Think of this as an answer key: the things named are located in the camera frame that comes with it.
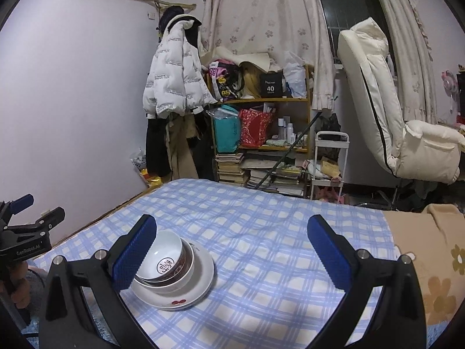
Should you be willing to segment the person's left hand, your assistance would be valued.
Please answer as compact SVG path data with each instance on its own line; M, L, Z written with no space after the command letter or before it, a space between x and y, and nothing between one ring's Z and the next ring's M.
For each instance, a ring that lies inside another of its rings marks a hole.
M28 264L21 262L9 268L10 279L16 287L15 291L10 294L10 299L15 306L22 310L26 308L31 301L30 284L26 279Z

